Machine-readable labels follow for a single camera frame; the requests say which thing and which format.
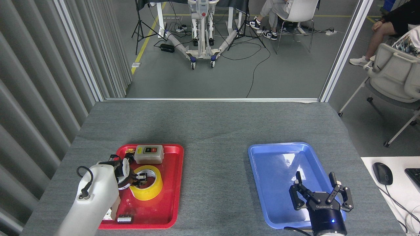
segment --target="gray curtain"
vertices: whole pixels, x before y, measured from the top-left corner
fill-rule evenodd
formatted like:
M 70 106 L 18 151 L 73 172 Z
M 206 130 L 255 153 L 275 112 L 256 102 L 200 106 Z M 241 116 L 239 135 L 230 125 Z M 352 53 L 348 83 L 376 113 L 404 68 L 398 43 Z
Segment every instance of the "gray curtain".
M 109 1 L 0 1 L 0 235 L 22 231 L 94 103 L 130 82 Z

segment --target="small black object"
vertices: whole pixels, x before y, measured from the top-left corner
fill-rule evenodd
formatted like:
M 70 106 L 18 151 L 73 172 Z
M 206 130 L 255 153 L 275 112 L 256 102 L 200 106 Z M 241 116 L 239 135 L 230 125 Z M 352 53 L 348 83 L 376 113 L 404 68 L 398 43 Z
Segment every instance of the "small black object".
M 376 162 L 373 164 L 373 172 L 379 183 L 383 185 L 391 185 L 393 178 L 392 172 L 389 167 L 381 162 Z
M 420 188 L 420 168 L 407 168 L 404 172 Z
M 169 45 L 169 44 L 164 44 L 162 43 L 160 45 L 160 50 L 164 51 L 164 52 L 170 52 L 170 53 L 174 53 L 175 52 L 175 47 L 173 45 Z

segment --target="power strip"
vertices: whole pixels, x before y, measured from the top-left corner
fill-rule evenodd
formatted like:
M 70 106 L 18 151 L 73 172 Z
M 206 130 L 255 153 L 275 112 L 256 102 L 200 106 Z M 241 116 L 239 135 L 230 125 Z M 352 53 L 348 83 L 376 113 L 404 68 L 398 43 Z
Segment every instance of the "power strip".
M 337 31 L 329 31 L 328 30 L 327 32 L 325 32 L 325 34 L 328 35 L 328 36 L 333 35 L 335 33 L 337 33 Z

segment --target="black and white sneaker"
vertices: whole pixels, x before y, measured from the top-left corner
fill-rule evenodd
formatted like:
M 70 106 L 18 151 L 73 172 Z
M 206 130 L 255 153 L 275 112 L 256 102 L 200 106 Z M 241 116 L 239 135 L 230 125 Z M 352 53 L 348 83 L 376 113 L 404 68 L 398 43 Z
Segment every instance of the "black and white sneaker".
M 257 17 L 254 17 L 254 20 L 247 22 L 247 26 L 259 30 L 261 27 L 261 22 L 257 20 Z
M 264 30 L 262 32 L 262 34 L 263 34 L 264 37 L 266 37 L 268 39 L 277 40 L 277 32 L 273 33 L 273 32 L 271 32 L 271 30 Z

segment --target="white sneaker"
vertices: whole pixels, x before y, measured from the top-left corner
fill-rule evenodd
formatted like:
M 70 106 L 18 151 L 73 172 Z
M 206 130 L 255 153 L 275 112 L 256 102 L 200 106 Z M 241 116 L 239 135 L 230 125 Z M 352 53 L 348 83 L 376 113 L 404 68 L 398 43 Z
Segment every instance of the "white sneaker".
M 366 60 L 365 56 L 362 56 L 362 58 L 353 58 L 349 60 L 350 64 L 355 66 L 364 66 L 368 64 L 369 62 Z
M 271 32 L 271 30 L 264 30 L 262 32 L 262 34 L 263 34 L 264 37 L 266 37 L 268 39 L 277 40 L 277 32 L 274 33 L 274 32 Z

